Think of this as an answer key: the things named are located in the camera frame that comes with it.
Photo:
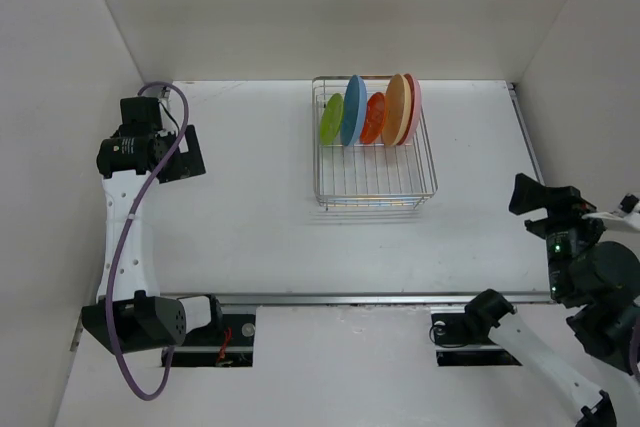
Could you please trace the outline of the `green plate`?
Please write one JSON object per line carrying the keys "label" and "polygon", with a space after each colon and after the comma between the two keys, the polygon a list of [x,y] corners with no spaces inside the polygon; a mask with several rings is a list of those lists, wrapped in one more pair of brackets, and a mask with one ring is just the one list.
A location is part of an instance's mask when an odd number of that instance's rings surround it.
{"label": "green plate", "polygon": [[333,94],[325,104],[319,125],[322,145],[330,145],[338,135],[344,114],[344,99],[340,93]]}

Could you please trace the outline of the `blue plate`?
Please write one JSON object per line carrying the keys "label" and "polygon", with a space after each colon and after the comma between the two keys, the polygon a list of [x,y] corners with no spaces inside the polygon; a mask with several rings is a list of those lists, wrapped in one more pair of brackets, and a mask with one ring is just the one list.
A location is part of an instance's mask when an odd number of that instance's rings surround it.
{"label": "blue plate", "polygon": [[343,106],[340,140],[343,146],[351,146],[361,135],[367,111],[366,85],[359,75],[349,79]]}

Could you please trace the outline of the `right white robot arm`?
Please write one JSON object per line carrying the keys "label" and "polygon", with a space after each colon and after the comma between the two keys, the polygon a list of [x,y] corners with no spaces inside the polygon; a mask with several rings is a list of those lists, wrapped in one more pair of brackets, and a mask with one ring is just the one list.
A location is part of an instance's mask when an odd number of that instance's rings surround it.
{"label": "right white robot arm", "polygon": [[606,231],[639,230],[639,198],[627,194],[616,209],[598,210],[579,189],[548,187],[519,173],[509,210],[546,243],[550,297],[574,315],[566,323],[602,375],[595,384],[566,363],[524,322],[506,298],[487,289],[464,308],[473,341],[490,340],[514,356],[555,396],[578,426],[639,423],[639,258],[604,241]]}

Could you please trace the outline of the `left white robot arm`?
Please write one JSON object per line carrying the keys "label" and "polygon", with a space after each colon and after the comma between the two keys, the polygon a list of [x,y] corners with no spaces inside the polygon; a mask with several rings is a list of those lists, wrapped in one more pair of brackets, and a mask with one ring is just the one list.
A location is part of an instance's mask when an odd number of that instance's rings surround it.
{"label": "left white robot arm", "polygon": [[118,340],[124,353],[180,346],[191,333],[217,341],[224,320],[211,294],[172,299],[160,294],[153,264],[153,233],[139,200],[142,189],[205,174],[197,134],[187,126],[187,151],[169,149],[162,104],[153,97],[124,98],[122,123],[99,148],[97,167],[106,200],[105,266],[93,304],[83,307],[83,327],[106,349]]}

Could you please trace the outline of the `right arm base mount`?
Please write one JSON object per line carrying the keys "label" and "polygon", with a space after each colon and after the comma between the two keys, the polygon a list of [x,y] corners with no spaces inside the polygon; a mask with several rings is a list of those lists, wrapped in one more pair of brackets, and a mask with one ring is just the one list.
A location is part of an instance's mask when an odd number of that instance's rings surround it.
{"label": "right arm base mount", "polygon": [[520,362],[488,338],[475,337],[464,324],[462,312],[431,314],[429,338],[439,367],[520,366]]}

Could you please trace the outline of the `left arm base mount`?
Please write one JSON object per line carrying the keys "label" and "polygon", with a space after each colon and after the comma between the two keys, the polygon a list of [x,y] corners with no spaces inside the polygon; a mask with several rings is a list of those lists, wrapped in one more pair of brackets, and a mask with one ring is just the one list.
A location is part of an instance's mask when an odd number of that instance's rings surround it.
{"label": "left arm base mount", "polygon": [[191,331],[183,344],[175,349],[171,366],[251,367],[255,334],[255,312],[225,313],[221,327],[208,325]]}

